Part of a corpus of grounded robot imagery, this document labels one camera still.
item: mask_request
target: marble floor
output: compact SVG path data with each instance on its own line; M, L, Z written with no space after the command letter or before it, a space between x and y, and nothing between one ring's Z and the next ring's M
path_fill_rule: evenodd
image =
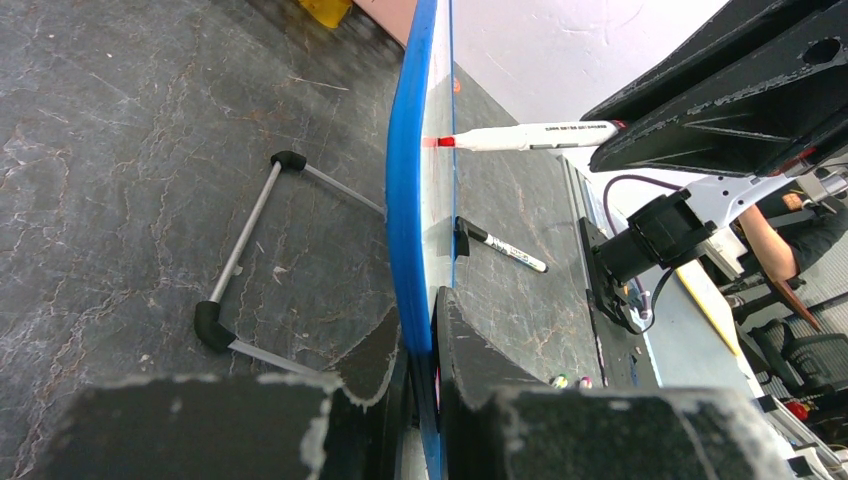
M192 331L291 149L382 204L403 51L354 11L335 31L288 0L0 5L0 478L24 478L87 384L264 371ZM512 119L458 73L460 129ZM471 322L534 375L597 375L563 171L544 153L459 158L459 212L551 264L472 245ZM316 369L394 304L382 219L282 175L223 321Z

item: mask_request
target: red marker tip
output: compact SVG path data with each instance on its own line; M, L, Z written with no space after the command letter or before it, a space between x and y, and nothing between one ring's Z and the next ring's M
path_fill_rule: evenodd
M453 137L442 137L436 144L440 147L455 147L456 140L454 140Z

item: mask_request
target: person's arm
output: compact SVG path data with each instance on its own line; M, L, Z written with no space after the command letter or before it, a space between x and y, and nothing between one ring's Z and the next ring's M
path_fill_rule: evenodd
M739 224L763 272L771 281L781 282L798 275L798 262L792 247L769 225L756 205L739 216Z

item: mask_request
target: red marker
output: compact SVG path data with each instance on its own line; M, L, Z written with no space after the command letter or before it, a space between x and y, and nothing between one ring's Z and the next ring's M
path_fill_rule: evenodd
M494 150L553 150L596 147L625 128L613 122L529 123L515 127L478 128L442 137L438 146L475 152Z

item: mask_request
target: white wall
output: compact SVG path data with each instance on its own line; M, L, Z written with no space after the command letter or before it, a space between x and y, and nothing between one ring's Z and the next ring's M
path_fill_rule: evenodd
M725 3L454 0L454 52L457 63L518 122L576 120L659 63ZM589 173L591 152L563 153L601 189L617 174ZM698 178L630 173L678 184ZM623 184L611 199L629 214L661 192Z

